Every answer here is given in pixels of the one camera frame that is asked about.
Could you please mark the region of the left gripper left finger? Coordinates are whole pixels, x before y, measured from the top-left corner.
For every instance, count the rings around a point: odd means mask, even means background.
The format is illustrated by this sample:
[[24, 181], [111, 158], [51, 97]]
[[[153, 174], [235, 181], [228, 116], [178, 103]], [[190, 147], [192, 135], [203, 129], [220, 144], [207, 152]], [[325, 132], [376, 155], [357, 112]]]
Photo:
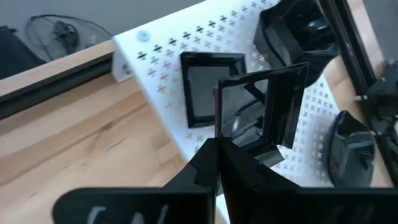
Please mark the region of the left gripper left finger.
[[163, 187], [80, 188], [54, 204], [54, 224], [214, 224], [219, 149], [208, 138]]

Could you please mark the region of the white perforated shelf rack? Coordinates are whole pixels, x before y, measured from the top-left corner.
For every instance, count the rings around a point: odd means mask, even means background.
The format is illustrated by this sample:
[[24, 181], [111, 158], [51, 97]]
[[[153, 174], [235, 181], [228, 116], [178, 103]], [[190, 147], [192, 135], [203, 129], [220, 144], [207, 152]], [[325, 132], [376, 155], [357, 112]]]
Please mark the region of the white perforated shelf rack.
[[271, 167], [301, 187], [331, 187], [326, 132], [338, 108], [323, 71], [338, 55], [318, 0], [206, 0], [114, 38], [113, 73], [134, 77], [182, 157], [215, 138], [218, 82], [307, 62], [291, 148]]

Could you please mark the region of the black floor object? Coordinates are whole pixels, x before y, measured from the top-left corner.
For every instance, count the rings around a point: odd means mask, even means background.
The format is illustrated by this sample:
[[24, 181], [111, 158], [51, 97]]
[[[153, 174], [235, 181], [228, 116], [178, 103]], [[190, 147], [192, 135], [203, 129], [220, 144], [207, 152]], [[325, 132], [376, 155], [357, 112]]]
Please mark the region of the black floor object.
[[15, 35], [15, 30], [0, 26], [0, 80], [45, 64]]

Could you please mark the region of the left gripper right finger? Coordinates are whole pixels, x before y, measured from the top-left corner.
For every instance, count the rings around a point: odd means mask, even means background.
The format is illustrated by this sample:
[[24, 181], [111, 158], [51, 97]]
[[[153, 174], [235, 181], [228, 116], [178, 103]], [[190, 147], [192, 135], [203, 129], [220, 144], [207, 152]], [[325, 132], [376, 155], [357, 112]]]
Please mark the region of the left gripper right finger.
[[398, 190], [301, 187], [219, 140], [231, 224], [398, 224]]

